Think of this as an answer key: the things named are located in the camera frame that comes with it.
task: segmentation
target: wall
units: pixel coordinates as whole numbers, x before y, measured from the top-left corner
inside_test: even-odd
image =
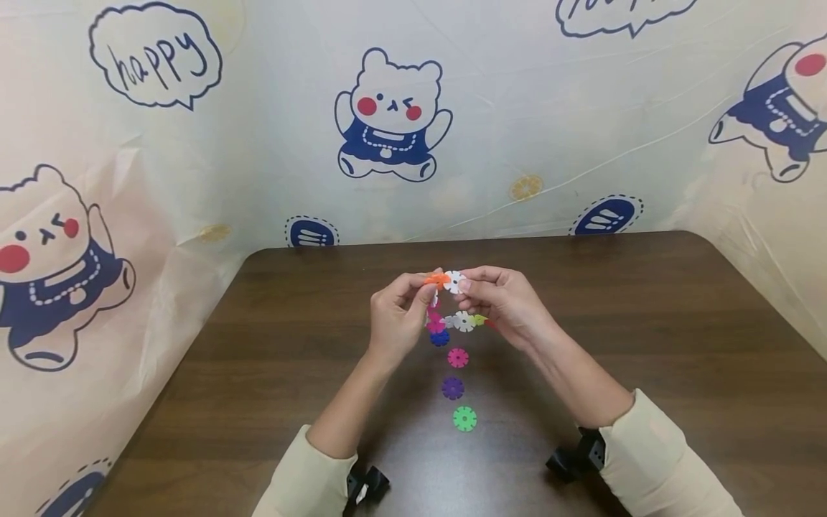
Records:
[[[83,508],[263,247],[689,229],[824,353],[825,12],[8,0],[0,505]]]

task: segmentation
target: beige sleeve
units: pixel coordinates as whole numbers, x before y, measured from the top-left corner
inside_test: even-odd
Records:
[[[641,390],[632,409],[600,434],[600,474],[633,517],[743,517],[683,432]]]
[[[347,475],[356,456],[337,460],[316,450],[303,426],[273,473],[253,517],[328,517],[342,515]]]

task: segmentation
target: pink snowflake disc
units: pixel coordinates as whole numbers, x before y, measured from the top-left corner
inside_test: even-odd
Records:
[[[425,328],[427,328],[428,332],[430,332],[431,334],[439,334],[440,332],[445,330],[445,323],[441,322],[440,318],[437,315],[437,319],[431,319],[431,321],[429,321],[428,324],[425,325]]]
[[[448,353],[448,364],[454,368],[464,368],[468,364],[468,352],[461,348],[453,348]]]

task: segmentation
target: bear face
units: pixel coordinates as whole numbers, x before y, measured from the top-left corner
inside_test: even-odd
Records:
[[[39,165],[34,176],[0,187],[0,282],[48,278],[77,263],[89,246],[86,207],[60,172]]]
[[[365,125],[404,135],[428,127],[437,114],[442,67],[434,61],[399,66],[370,49],[351,95],[351,110]]]
[[[801,47],[786,62],[784,75],[806,106],[827,120],[827,36]]]

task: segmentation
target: bear illustration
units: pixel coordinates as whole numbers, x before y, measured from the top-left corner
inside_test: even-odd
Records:
[[[776,50],[715,124],[710,143],[743,138],[764,149],[775,181],[798,180],[813,153],[827,151],[827,36]]]
[[[437,171],[431,156],[448,133],[453,114],[439,109],[442,66],[436,61],[402,66],[384,50],[362,58],[356,87],[336,97],[336,124],[345,138],[339,168],[350,178],[393,173],[421,182]]]
[[[100,207],[50,165],[0,187],[0,328],[23,365],[60,371],[78,353],[77,333],[135,289],[135,268],[116,258]]]

